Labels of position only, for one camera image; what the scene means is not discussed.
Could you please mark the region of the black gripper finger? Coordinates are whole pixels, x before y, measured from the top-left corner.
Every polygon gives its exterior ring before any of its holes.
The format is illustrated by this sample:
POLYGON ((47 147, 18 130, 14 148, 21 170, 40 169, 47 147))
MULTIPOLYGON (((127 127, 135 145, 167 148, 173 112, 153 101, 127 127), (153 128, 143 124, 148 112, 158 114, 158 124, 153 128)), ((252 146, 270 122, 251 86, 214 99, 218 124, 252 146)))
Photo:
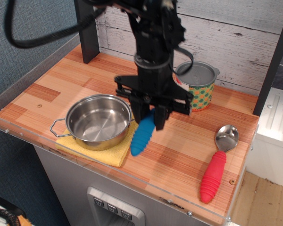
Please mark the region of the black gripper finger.
POLYGON ((164 128, 166 120, 168 120, 170 113, 172 112, 171 106, 168 105, 157 105, 155 106, 154 122, 156 131, 164 128))
POLYGON ((150 96, 130 96, 129 102, 131 104, 131 110, 134 115, 135 121, 139 124, 150 112, 150 96))

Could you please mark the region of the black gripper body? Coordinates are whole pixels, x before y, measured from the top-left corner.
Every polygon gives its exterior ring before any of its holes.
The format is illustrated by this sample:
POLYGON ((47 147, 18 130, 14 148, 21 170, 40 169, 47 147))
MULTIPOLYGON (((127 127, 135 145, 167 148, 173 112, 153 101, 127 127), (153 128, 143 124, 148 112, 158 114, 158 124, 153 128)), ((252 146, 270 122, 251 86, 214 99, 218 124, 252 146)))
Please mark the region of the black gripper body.
POLYGON ((139 55, 134 56, 137 75, 118 75, 117 94, 129 100, 130 96, 150 96, 150 105, 168 105, 172 112, 189 115, 191 113, 192 94, 178 86, 173 80, 173 57, 164 62, 151 62, 139 55))

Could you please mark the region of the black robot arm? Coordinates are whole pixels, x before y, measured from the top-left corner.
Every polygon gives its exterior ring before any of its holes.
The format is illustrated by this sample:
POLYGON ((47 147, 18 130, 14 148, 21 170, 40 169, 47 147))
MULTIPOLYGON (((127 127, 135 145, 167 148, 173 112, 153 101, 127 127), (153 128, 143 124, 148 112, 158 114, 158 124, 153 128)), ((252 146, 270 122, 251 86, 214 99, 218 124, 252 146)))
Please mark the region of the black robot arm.
POLYGON ((192 54, 179 47, 185 28, 177 15, 175 0, 89 0, 96 7, 95 17, 106 7, 115 6, 128 15, 136 41, 134 62, 137 75, 114 78, 117 95, 126 97, 137 123, 155 109, 154 124, 164 128, 171 112, 190 114, 192 94, 173 80, 174 51, 189 58, 192 54))

